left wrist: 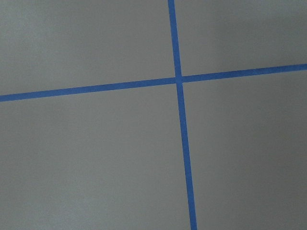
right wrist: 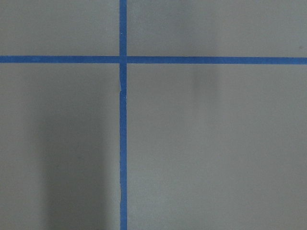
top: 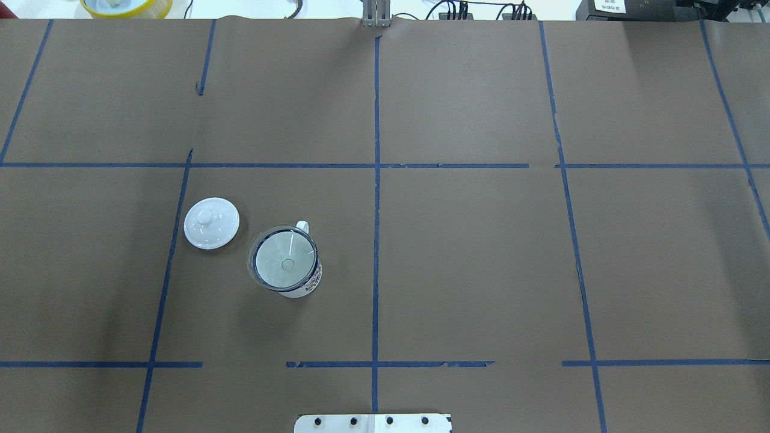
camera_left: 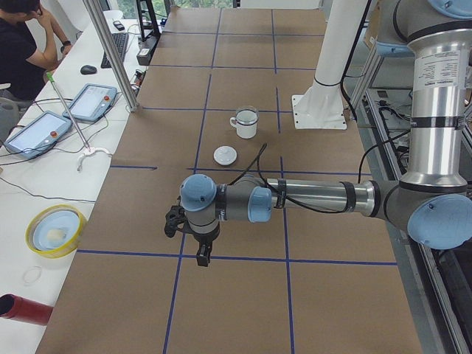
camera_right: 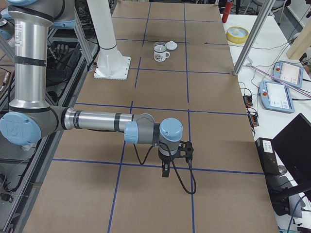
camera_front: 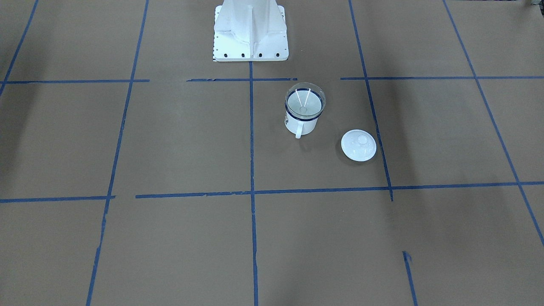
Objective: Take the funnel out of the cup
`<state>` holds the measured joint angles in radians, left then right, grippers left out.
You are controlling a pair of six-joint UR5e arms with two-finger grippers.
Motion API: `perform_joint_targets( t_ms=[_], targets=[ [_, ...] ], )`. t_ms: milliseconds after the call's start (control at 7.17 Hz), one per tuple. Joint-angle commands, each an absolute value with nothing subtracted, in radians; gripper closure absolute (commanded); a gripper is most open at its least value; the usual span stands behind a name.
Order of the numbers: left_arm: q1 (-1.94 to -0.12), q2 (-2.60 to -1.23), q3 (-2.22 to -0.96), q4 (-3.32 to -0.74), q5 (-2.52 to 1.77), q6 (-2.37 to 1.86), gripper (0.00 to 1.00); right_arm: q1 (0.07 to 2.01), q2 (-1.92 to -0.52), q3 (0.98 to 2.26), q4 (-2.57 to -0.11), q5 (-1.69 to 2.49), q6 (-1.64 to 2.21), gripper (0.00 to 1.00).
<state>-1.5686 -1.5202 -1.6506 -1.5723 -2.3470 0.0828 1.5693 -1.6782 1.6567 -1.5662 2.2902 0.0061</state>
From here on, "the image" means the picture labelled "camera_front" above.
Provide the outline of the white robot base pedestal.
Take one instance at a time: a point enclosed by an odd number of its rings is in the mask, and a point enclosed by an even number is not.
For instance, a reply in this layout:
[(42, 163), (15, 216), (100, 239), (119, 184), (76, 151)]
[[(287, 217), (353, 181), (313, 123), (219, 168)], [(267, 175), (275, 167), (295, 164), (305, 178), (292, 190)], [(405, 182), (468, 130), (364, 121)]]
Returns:
[(214, 61), (272, 62), (288, 58), (286, 12), (275, 0), (224, 0), (215, 7)]

